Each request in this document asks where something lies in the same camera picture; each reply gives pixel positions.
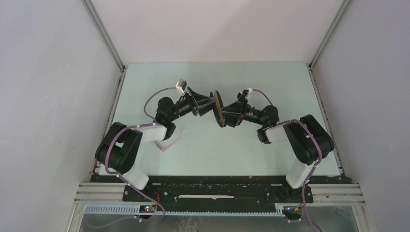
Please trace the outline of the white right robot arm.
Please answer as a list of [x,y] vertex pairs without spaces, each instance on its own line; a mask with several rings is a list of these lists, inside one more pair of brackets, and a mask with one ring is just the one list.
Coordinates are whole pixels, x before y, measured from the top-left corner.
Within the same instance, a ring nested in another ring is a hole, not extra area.
[[264,144],[288,141],[296,159],[285,176],[285,186],[281,189],[282,198],[294,202],[301,195],[300,188],[307,184],[317,166],[335,148],[335,143],[327,131],[312,115],[300,119],[280,121],[278,109],[269,104],[262,110],[249,105],[252,89],[238,93],[237,100],[223,105],[221,96],[215,91],[214,115],[220,127],[239,126],[243,121],[261,125],[257,137]]

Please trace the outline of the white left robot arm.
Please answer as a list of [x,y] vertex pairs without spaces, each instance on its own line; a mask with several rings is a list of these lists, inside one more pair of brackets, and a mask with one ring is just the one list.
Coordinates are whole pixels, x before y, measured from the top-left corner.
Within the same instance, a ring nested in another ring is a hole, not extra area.
[[169,139],[176,129],[176,119],[189,113],[203,116],[212,110],[215,102],[213,93],[206,96],[190,87],[181,90],[182,96],[176,102],[169,97],[159,99],[151,123],[135,126],[113,123],[95,152],[96,160],[104,166],[105,171],[135,187],[134,195],[141,201],[151,199],[153,188],[147,185],[148,175],[135,163],[140,145]]

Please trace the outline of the black glasses case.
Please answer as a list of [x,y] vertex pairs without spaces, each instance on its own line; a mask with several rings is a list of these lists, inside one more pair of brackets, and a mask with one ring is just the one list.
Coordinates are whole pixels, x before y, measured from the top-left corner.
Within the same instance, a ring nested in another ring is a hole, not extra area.
[[223,102],[220,93],[217,90],[214,92],[214,100],[213,112],[216,122],[221,128],[224,128],[226,126],[226,121],[224,113],[222,112]]

